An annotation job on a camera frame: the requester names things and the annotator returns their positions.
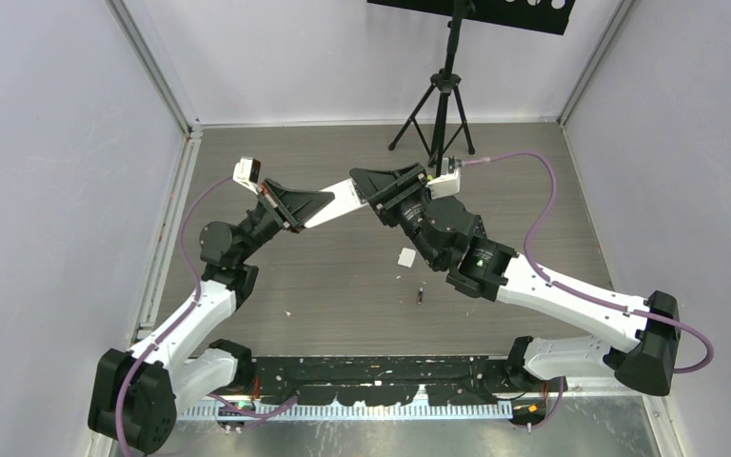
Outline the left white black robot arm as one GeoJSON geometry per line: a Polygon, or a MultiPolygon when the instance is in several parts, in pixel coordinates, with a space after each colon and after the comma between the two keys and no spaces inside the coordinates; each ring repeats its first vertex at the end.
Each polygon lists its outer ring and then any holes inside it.
{"type": "Polygon", "coordinates": [[[256,205],[238,223],[215,221],[200,231],[203,270],[191,267],[194,289],[150,335],[127,349],[108,349],[99,359],[88,427],[113,439],[122,455],[154,454],[176,417],[214,390],[246,392],[254,379],[250,352],[218,341],[195,361],[192,352],[251,295],[259,269],[248,258],[278,233],[298,233],[358,209],[340,183],[321,190],[287,189],[266,179],[241,185],[256,205]]]}

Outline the white battery cover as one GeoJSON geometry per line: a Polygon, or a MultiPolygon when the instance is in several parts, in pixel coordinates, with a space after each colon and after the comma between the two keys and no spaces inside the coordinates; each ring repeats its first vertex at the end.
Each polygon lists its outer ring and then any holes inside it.
{"type": "Polygon", "coordinates": [[[411,268],[414,264],[417,251],[412,248],[402,248],[398,256],[397,264],[404,268],[411,268]]]}

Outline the white remote control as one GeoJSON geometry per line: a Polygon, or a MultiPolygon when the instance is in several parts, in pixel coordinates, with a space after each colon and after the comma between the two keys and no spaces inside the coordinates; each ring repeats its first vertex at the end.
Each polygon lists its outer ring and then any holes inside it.
{"type": "Polygon", "coordinates": [[[304,223],[305,229],[318,227],[368,205],[351,178],[329,186],[323,192],[333,193],[334,198],[304,223]]]}

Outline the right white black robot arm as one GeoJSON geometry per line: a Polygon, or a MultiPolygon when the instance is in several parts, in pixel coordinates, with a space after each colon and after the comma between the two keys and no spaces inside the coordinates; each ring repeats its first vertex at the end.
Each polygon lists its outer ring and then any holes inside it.
{"type": "Polygon", "coordinates": [[[682,336],[674,296],[621,294],[541,267],[491,240],[481,216],[456,197],[434,198],[419,164],[349,175],[381,223],[401,228],[430,269],[445,273],[461,294],[529,308],[587,332],[562,340],[517,338],[504,367],[512,387],[525,391],[541,380],[601,376],[642,394],[669,394],[682,336]]]}

